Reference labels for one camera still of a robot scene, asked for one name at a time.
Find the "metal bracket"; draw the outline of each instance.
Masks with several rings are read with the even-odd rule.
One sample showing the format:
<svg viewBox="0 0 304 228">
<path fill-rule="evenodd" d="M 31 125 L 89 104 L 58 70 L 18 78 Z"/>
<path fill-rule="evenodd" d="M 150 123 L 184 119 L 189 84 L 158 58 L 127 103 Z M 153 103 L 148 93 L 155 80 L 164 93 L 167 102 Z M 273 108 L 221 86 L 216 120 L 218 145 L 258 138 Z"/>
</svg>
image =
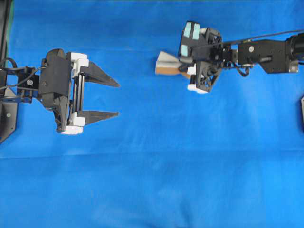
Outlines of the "metal bracket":
<svg viewBox="0 0 304 228">
<path fill-rule="evenodd" d="M 7 88 L 5 96 L 14 97 L 14 92 Z M 0 101 L 0 144 L 16 130 L 18 103 Z"/>
</svg>

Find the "cable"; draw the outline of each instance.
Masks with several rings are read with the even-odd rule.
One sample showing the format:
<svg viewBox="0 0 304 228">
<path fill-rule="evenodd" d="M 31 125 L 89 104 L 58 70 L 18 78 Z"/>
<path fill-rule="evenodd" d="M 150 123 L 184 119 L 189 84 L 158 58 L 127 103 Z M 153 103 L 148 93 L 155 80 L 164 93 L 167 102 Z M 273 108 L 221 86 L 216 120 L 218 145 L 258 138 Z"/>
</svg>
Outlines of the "cable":
<svg viewBox="0 0 304 228">
<path fill-rule="evenodd" d="M 14 59 L 12 58 L 4 58 L 0 61 L 0 66 L 2 66 L 3 64 L 5 64 L 6 61 L 9 61 L 12 65 L 13 65 L 13 68 L 17 68 L 17 63 Z"/>
<path fill-rule="evenodd" d="M 1 70 L 11 70 L 11 71 L 17 71 L 17 70 L 24 70 L 25 67 L 17 67 L 17 68 L 6 68 L 6 67 L 0 67 Z"/>
<path fill-rule="evenodd" d="M 236 65 L 235 62 L 232 62 L 232 64 L 234 65 L 234 67 L 236 68 L 236 70 L 238 71 L 238 73 L 239 73 L 240 75 L 242 75 L 243 77 L 246 77 L 246 76 L 249 75 L 249 68 L 248 68 L 248 67 L 245 68 L 245 73 L 244 73 L 244 72 L 242 72 L 242 71 L 239 69 L 239 67 Z"/>
<path fill-rule="evenodd" d="M 257 36 L 257 37 L 249 37 L 246 39 L 237 39 L 237 40 L 233 40 L 233 41 L 226 41 L 226 42 L 220 42 L 217 44 L 207 44 L 207 45 L 200 45 L 200 46 L 196 46 L 196 47 L 192 47 L 192 49 L 197 49 L 197 48 L 208 48 L 208 47 L 213 47 L 215 45 L 221 45 L 221 44 L 239 44 L 243 41 L 249 40 L 249 39 L 258 39 L 258 38 L 264 38 L 264 37 L 274 37 L 274 36 L 279 36 L 282 34 L 287 34 L 287 33 L 296 33 L 296 32 L 304 32 L 304 29 L 300 29 L 300 30 L 292 30 L 292 31 L 286 31 L 286 32 L 278 32 L 278 33 L 273 33 L 273 34 L 267 34 L 267 35 L 261 35 L 261 36 Z"/>
<path fill-rule="evenodd" d="M 40 67 L 40 68 L 34 70 L 29 76 L 27 76 L 26 78 L 24 78 L 24 79 L 23 79 L 22 81 L 20 81 L 19 83 L 13 84 L 13 85 L 6 85 L 6 86 L 4 86 L 4 87 L 0 87 L 0 90 L 6 89 L 6 88 L 12 88 L 12 87 L 19 86 L 19 85 L 25 83 L 25 82 L 26 82 L 27 80 L 29 80 L 31 77 L 33 77 L 33 75 L 34 75 L 37 71 L 42 70 L 42 69 L 45 69 L 45 68 L 46 68 L 45 66 Z"/>
</svg>

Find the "screw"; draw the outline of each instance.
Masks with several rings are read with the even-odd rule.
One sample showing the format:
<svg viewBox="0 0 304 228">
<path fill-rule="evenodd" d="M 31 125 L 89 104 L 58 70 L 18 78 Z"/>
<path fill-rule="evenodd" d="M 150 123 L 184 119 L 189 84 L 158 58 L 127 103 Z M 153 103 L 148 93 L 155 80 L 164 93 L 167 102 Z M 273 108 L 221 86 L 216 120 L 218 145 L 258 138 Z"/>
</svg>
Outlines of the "screw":
<svg viewBox="0 0 304 228">
<path fill-rule="evenodd" d="M 27 84 L 31 86 L 31 85 L 34 84 L 34 82 L 33 82 L 33 80 L 29 79 L 29 80 L 27 81 Z"/>
<path fill-rule="evenodd" d="M 249 52 L 253 52 L 255 50 L 255 48 L 253 46 L 249 47 Z"/>
</svg>

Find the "blue fabric surface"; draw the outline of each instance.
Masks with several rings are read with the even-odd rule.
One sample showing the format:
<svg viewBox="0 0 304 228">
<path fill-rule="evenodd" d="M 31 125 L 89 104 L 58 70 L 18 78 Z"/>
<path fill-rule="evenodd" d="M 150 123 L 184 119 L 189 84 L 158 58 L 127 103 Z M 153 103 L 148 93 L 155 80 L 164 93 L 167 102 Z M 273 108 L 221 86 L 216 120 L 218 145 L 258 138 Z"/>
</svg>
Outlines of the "blue fabric surface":
<svg viewBox="0 0 304 228">
<path fill-rule="evenodd" d="M 10 57 L 38 67 L 53 48 L 88 54 L 121 88 L 87 83 L 84 109 L 120 115 L 65 136 L 39 102 L 21 104 L 0 146 L 0 227 L 304 226 L 304 68 L 226 71 L 208 95 L 154 74 L 161 50 L 176 55 L 187 20 L 224 40 L 303 29 L 302 0 L 15 7 Z"/>
</svg>

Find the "light blue tape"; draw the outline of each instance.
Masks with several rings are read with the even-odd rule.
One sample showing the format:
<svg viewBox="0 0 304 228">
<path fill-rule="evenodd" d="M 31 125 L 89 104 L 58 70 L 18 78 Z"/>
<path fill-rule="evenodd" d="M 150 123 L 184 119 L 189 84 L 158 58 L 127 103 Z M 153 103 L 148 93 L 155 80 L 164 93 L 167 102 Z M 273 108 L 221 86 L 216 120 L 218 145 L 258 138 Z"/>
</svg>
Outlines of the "light blue tape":
<svg viewBox="0 0 304 228">
<path fill-rule="evenodd" d="M 199 35 L 200 35 L 200 25 L 199 24 L 194 24 L 194 29 L 193 29 L 193 39 L 199 39 Z"/>
<path fill-rule="evenodd" d="M 187 45 L 181 45 L 181 55 L 182 56 L 188 56 L 188 46 Z"/>
<path fill-rule="evenodd" d="M 191 33 L 191 22 L 187 22 L 184 30 L 184 36 L 189 38 L 190 33 Z"/>
</svg>

